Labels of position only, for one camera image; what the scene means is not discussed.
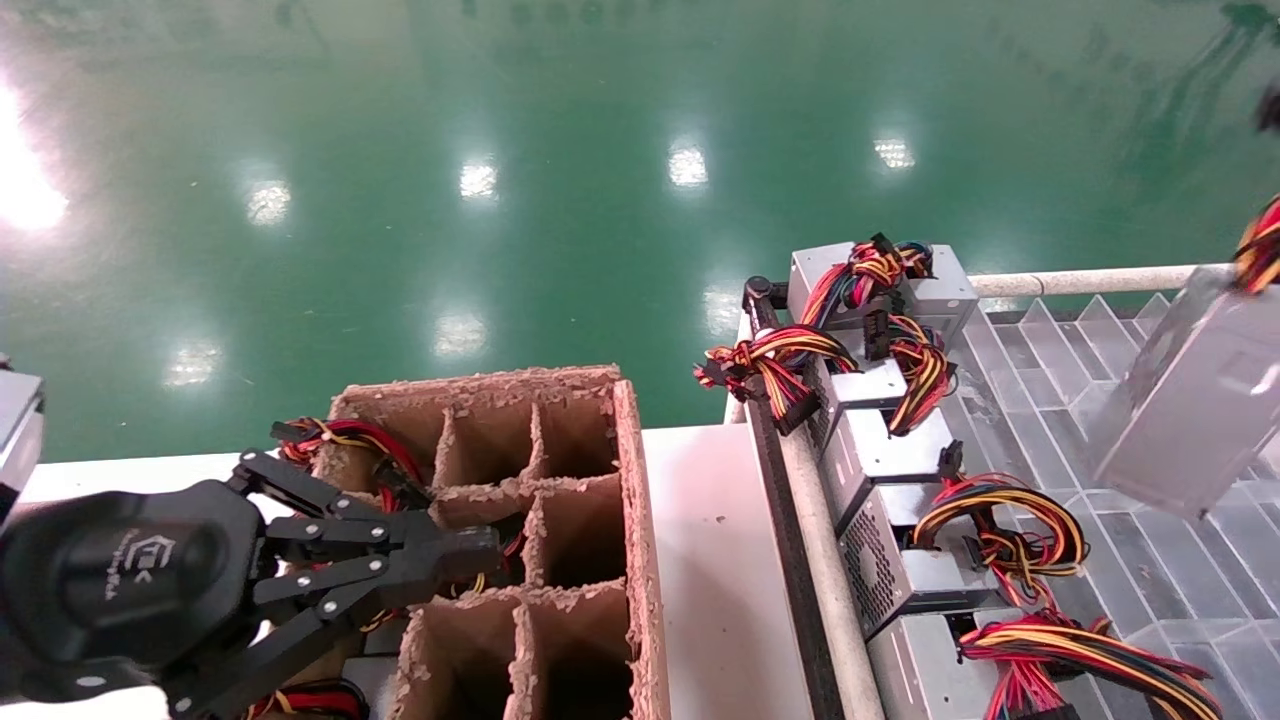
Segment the gray metal box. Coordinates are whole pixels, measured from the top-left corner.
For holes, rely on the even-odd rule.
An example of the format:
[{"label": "gray metal box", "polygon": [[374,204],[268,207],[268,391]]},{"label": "gray metal box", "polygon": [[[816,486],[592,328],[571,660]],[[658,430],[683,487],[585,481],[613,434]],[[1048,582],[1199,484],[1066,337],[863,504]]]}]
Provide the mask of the gray metal box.
[{"label": "gray metal box", "polygon": [[1280,288],[1199,268],[1089,427],[1097,482],[1175,515],[1207,512],[1280,423]]},{"label": "gray metal box", "polygon": [[[832,265],[849,261],[854,243],[841,242],[797,250],[791,255],[791,277],[787,284],[787,309],[797,315],[809,300],[814,283]],[[978,293],[965,274],[960,260],[948,245],[933,245],[934,278],[906,281],[904,297],[908,313],[920,323],[932,327],[950,347],[960,328],[978,307]],[[858,313],[846,310],[842,305],[832,311],[823,329],[860,329],[863,319]],[[861,346],[861,340],[849,345],[850,350]]]},{"label": "gray metal box", "polygon": [[888,434],[881,410],[842,411],[820,461],[836,534],[845,532],[872,487],[938,482],[938,454],[951,439],[941,410],[905,437]]},{"label": "gray metal box", "polygon": [[[977,625],[1012,620],[1011,610],[979,612]],[[1000,682],[996,662],[956,662],[946,615],[904,615],[867,643],[886,720],[982,720]]]},{"label": "gray metal box", "polygon": [[900,615],[1001,603],[993,575],[986,568],[974,569],[964,543],[972,527],[943,527],[934,541],[940,550],[902,550],[900,538],[928,512],[938,489],[927,483],[876,486],[840,536],[867,638]]},{"label": "gray metal box", "polygon": [[906,307],[922,325],[929,325],[951,347],[960,329],[978,309],[978,291],[948,245],[933,247],[933,277],[906,281]]},{"label": "gray metal box", "polygon": [[[846,334],[832,333],[841,343],[849,347]],[[814,447],[822,454],[831,441],[831,433],[836,428],[836,418],[845,410],[855,409],[892,409],[906,393],[906,378],[897,363],[881,360],[878,363],[860,363],[860,373],[832,373],[826,363],[810,363],[804,370],[804,384],[814,391],[822,410],[809,419],[809,433]]]}]

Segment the wire bundle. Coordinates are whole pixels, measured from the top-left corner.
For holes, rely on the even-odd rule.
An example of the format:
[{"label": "wire bundle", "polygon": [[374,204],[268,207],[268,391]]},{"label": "wire bundle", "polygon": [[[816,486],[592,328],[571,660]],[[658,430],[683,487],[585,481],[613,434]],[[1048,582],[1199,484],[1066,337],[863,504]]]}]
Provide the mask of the wire bundle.
[{"label": "wire bundle", "polygon": [[1201,680],[1208,673],[1153,655],[1107,635],[1110,621],[1089,628],[1053,610],[1011,623],[993,623],[960,637],[960,656],[1009,662],[987,720],[1060,707],[1055,669],[1084,671],[1146,694],[1170,720],[1221,720],[1222,711]]},{"label": "wire bundle", "polygon": [[[422,474],[413,461],[412,454],[404,448],[385,429],[360,420],[320,420],[319,418],[298,418],[283,423],[289,433],[273,432],[280,439],[280,456],[294,465],[308,470],[315,462],[320,447],[328,442],[347,447],[360,447],[378,454],[389,460],[394,469],[417,488],[424,488]],[[379,483],[379,498],[383,510],[390,512],[403,509],[403,498],[397,497],[396,489],[385,483]]]},{"label": "wire bundle", "polygon": [[890,315],[890,355],[906,378],[906,393],[888,421],[888,434],[905,436],[915,429],[947,395],[951,383],[942,342],[932,328],[906,315]]},{"label": "wire bundle", "polygon": [[908,278],[927,278],[933,272],[933,251],[919,242],[893,247],[883,234],[854,246],[849,261],[832,265],[818,278],[800,313],[799,322],[820,328],[841,301],[861,307],[868,300]]},{"label": "wire bundle", "polygon": [[836,338],[809,325],[788,325],[759,340],[708,350],[707,364],[694,365],[694,378],[705,388],[727,387],[733,397],[745,402],[750,397],[746,379],[760,375],[769,397],[769,410],[781,424],[794,407],[813,395],[783,364],[788,357],[806,352],[827,357],[841,373],[858,370],[852,355]]},{"label": "wire bundle", "polygon": [[355,683],[335,678],[280,688],[250,707],[243,717],[255,720],[268,712],[367,720],[369,702]]},{"label": "wire bundle", "polygon": [[[1009,601],[1019,607],[1043,602],[1053,609],[1053,596],[1041,577],[1075,575],[1089,556],[1080,523],[1053,498],[1004,473],[943,479],[945,488],[933,509],[916,523],[911,543],[932,547],[942,525],[970,516],[978,528],[982,561],[1000,580]],[[1000,528],[993,518],[997,505],[1021,507],[1039,520],[1048,536]]]},{"label": "wire bundle", "polygon": [[1244,228],[1235,251],[1235,284],[1258,295],[1280,281],[1280,195]]}]

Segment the green epoxy floor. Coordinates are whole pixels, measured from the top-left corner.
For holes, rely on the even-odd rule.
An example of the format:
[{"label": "green epoxy floor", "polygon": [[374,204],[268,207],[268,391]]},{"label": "green epoxy floor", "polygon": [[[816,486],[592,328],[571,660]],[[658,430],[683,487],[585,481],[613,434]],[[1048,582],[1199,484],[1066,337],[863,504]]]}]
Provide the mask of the green epoxy floor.
[{"label": "green epoxy floor", "polygon": [[690,366],[792,249],[1225,260],[1280,188],[1252,131],[1275,28],[1178,0],[9,0],[0,348],[49,380],[55,461],[526,365],[618,361],[648,425],[713,421]]}]

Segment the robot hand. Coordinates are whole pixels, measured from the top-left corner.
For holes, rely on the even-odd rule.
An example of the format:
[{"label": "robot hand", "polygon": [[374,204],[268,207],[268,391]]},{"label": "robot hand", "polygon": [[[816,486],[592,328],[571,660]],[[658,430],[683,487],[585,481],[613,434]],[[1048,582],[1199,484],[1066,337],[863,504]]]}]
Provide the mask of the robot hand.
[{"label": "robot hand", "polygon": [[[264,524],[251,493],[297,511]],[[279,573],[280,561],[291,570]],[[230,480],[109,492],[0,536],[0,702],[156,684],[175,720],[237,717],[379,612],[502,568],[492,528],[383,512],[256,450]],[[264,620],[274,630],[253,642]]]}]

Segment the white table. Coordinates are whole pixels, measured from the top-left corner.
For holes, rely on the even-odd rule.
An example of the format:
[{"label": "white table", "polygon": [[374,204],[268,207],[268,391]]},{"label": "white table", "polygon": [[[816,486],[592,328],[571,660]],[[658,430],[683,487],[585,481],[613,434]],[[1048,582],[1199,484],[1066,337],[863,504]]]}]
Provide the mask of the white table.
[{"label": "white table", "polygon": [[[804,667],[755,447],[746,425],[644,430],[658,537],[672,720],[808,720]],[[169,492],[225,478],[237,454],[41,465],[24,502],[102,491]],[[257,498],[269,519],[285,514]],[[0,720],[168,712],[155,688],[68,705],[0,707]]]}]

